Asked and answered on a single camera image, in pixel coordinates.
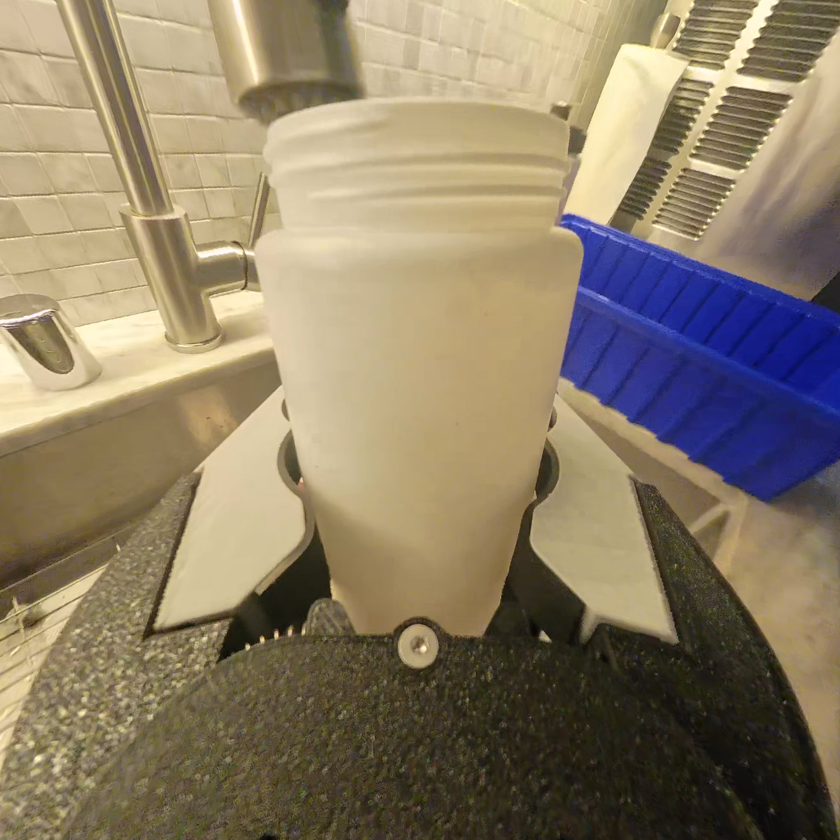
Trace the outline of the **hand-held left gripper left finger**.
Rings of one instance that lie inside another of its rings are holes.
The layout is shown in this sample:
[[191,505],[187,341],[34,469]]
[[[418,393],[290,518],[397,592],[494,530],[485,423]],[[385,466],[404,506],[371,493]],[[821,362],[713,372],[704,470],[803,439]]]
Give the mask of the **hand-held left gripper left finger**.
[[231,617],[312,542],[312,512],[287,458],[285,396],[271,394],[205,458],[156,607],[157,634]]

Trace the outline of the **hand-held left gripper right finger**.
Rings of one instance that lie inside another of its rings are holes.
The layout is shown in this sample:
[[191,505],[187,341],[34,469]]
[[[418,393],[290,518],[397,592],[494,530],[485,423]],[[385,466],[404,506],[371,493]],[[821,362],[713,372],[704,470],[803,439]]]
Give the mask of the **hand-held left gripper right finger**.
[[534,509],[531,545],[583,604],[574,640],[606,624],[676,644],[631,470],[560,395],[553,410],[547,443],[560,475]]

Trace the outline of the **white plastic bottle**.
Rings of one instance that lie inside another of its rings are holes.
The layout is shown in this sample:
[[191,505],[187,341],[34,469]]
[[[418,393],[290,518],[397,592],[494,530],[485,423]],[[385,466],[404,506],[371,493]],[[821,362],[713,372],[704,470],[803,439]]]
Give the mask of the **white plastic bottle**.
[[294,112],[255,248],[304,488],[360,634],[482,635],[535,490],[581,272],[568,124],[488,101]]

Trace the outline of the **stainless steel sink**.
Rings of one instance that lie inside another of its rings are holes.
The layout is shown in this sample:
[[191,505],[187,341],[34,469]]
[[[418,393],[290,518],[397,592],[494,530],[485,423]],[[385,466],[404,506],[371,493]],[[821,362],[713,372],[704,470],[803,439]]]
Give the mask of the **stainless steel sink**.
[[147,511],[279,383],[273,361],[212,374],[2,457],[2,613],[14,596],[91,587]]

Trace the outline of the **blue plastic bin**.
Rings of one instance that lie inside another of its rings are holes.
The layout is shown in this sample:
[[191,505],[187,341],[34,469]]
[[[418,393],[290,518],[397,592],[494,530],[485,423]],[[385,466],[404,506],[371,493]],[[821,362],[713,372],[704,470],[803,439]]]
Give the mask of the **blue plastic bin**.
[[839,459],[838,314],[581,216],[561,376],[771,501]]

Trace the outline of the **chrome cap fixture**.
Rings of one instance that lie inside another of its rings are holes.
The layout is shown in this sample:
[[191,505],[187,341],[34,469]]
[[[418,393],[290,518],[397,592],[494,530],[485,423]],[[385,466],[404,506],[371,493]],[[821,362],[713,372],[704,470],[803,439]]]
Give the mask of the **chrome cap fixture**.
[[36,293],[1,299],[1,337],[40,390],[66,392],[99,378],[102,365],[57,301]]

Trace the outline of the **stainless steel faucet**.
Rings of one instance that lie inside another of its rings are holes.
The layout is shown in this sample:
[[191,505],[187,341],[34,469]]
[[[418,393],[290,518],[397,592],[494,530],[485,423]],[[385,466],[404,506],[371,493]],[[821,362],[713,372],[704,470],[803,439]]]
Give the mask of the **stainless steel faucet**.
[[[211,296],[259,290],[254,247],[269,201],[259,177],[248,243],[196,244],[186,212],[165,185],[117,12],[107,1],[58,1],[104,137],[128,199],[120,213],[164,337],[182,353],[224,338]],[[214,1],[209,14],[227,89],[262,126],[293,112],[362,98],[346,1]]]

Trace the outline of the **white paper towel roll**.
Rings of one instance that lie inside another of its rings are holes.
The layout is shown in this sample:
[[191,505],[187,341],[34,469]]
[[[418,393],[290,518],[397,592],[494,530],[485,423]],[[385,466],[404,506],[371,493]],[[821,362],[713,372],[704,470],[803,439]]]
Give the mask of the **white paper towel roll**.
[[613,218],[643,163],[689,61],[664,49],[623,45],[593,111],[563,214]]

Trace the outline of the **metal louvered radiator cover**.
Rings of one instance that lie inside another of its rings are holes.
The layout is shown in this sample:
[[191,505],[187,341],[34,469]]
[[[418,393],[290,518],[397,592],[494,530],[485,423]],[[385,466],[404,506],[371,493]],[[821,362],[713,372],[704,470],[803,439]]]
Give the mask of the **metal louvered radiator cover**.
[[837,37],[838,1],[669,2],[688,60],[610,224],[697,242]]

